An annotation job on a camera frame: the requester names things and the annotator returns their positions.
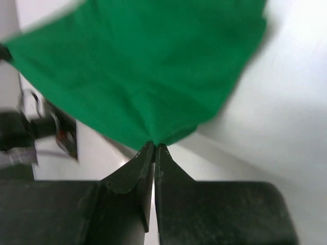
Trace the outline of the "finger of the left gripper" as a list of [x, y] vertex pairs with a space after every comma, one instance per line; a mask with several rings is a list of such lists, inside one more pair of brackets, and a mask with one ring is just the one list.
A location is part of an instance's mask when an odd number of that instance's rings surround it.
[[12, 56], [11, 56], [8, 48], [4, 44], [0, 43], [0, 60], [10, 62], [11, 59], [12, 59]]

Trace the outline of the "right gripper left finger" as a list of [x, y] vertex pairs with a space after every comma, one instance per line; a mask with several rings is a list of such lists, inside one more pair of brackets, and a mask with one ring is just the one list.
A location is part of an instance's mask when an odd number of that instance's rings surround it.
[[154, 152], [100, 181], [1, 181], [1, 244], [143, 244]]

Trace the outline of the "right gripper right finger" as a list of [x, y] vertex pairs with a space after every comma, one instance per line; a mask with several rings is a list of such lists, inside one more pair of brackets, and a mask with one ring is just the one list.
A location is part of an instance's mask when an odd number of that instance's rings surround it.
[[196, 181], [161, 144], [155, 156], [161, 244], [298, 244], [279, 190], [258, 181]]

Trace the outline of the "green t-shirt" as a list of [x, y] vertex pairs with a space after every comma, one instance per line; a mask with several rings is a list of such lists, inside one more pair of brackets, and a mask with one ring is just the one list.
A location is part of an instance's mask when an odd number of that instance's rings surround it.
[[266, 30], [265, 1], [83, 1], [6, 40], [55, 106], [139, 150], [215, 117]]

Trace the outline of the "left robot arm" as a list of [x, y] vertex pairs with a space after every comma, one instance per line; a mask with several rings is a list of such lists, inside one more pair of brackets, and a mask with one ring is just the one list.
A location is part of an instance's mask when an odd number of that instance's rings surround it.
[[[24, 113], [27, 94], [34, 98], [38, 115], [31, 120]], [[1, 180], [34, 180], [32, 165], [38, 165], [35, 141], [59, 132], [57, 116], [42, 116], [39, 102], [33, 90], [22, 89], [17, 108], [1, 111]]]

